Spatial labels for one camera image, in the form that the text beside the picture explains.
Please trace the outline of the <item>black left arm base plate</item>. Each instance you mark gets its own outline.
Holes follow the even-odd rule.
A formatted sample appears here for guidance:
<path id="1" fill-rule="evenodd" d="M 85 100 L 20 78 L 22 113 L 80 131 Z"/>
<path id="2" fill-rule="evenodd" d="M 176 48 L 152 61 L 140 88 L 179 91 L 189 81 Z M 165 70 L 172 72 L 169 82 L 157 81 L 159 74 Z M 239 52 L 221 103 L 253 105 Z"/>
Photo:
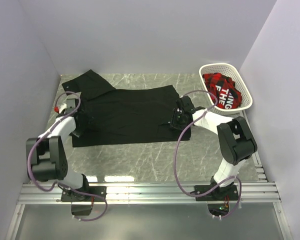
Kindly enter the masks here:
<path id="1" fill-rule="evenodd" d="M 63 190 L 60 201 L 71 204 L 72 215 L 85 217 L 92 213 L 94 203 L 103 202 L 106 199 L 106 194 L 106 186 L 90 186 L 85 194 Z"/>

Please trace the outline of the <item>black long sleeve shirt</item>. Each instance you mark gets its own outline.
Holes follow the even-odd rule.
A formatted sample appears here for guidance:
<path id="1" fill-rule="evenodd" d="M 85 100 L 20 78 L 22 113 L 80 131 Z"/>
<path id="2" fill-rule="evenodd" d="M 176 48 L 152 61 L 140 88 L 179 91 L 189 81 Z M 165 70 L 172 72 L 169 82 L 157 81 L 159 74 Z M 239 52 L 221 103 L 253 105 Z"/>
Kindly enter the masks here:
<path id="1" fill-rule="evenodd" d="M 72 137 L 74 148 L 156 142 L 176 142 L 181 131 L 170 128 L 179 94 L 172 85 L 152 89 L 116 89 L 89 70 L 62 84 L 80 93 L 78 111 L 92 118 L 88 132 Z"/>

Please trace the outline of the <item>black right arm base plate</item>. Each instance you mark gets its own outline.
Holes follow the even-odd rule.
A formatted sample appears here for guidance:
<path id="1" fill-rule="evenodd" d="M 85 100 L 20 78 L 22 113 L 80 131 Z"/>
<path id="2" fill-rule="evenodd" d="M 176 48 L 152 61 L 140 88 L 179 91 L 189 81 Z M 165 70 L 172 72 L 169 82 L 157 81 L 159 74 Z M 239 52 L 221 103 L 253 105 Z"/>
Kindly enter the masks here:
<path id="1" fill-rule="evenodd" d="M 196 195 L 195 200 L 197 202 L 208 202 L 207 208 L 213 218 L 225 218 L 240 205 L 241 187 L 237 188 L 236 185 L 231 183 L 226 187 L 218 187 L 211 193 L 199 197 L 200 194 L 207 192 L 211 188 L 212 185 L 195 185 L 191 194 Z"/>

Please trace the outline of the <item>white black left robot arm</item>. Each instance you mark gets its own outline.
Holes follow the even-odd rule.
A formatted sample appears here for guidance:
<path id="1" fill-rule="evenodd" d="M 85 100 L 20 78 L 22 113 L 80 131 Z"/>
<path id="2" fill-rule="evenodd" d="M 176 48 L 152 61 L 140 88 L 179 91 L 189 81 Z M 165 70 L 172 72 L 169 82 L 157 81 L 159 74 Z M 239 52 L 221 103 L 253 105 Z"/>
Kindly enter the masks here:
<path id="1" fill-rule="evenodd" d="M 60 115 L 54 124 L 38 137 L 25 143 L 27 175 L 33 184 L 44 192 L 60 185 L 73 192 L 79 201 L 91 195 L 87 177 L 68 166 L 64 143 L 77 128 L 73 116 Z"/>

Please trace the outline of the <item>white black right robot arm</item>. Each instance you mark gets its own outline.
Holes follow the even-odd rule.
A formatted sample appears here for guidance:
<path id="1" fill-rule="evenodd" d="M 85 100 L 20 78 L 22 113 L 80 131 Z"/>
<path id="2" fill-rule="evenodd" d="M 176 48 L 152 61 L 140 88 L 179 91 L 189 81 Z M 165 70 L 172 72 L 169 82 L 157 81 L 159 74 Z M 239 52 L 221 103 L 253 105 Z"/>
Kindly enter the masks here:
<path id="1" fill-rule="evenodd" d="M 171 126 L 182 125 L 175 150 L 173 153 L 173 174 L 179 189 L 189 197 L 203 198 L 211 195 L 216 200 L 223 199 L 237 179 L 242 165 L 254 154 L 257 143 L 244 117 L 228 117 L 219 115 L 208 109 L 185 111 L 174 109 Z M 183 135 L 191 126 L 197 126 L 214 133 L 218 137 L 222 161 L 217 172 L 212 176 L 210 189 L 205 192 L 187 192 L 181 185 L 177 173 L 177 157 Z"/>

